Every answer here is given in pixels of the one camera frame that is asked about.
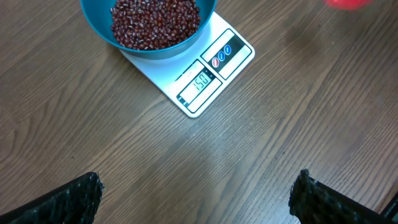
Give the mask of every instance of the blue bowl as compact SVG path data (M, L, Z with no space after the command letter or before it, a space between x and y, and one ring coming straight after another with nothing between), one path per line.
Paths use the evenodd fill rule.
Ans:
M115 6L116 0L80 0L83 13L95 32L108 43L126 52L127 54L146 59L165 59L184 52L199 38L203 28L206 26L215 10L217 0L197 0L200 7L201 22L198 31L183 42L160 50L133 50L120 45L113 37L111 31L112 15L111 8Z

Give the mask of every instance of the blue button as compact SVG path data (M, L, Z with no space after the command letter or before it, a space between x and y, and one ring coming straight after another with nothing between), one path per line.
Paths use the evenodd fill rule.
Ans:
M225 54L224 52L218 52L218 59L223 62L225 60Z
M230 55L231 52L232 52L231 47L229 45L225 45L224 52L225 52L226 55Z

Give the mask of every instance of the wood grain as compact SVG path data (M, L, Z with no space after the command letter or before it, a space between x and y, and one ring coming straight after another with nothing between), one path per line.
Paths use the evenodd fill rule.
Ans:
M198 119L78 1L0 6L0 213L88 171L106 186L95 223L297 223L303 168L377 212L397 189L394 0L219 1L256 58Z

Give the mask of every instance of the pile of red beans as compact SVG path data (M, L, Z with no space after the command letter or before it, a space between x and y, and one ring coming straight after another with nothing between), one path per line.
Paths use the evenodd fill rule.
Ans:
M199 12L195 0L117 0L111 30L123 47L164 49L198 30Z

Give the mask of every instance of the digital kitchen scale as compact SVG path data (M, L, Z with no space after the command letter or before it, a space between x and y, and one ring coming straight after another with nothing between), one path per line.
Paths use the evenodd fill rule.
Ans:
M172 58L122 54L185 114L196 118L254 58L254 48L217 13L198 40Z

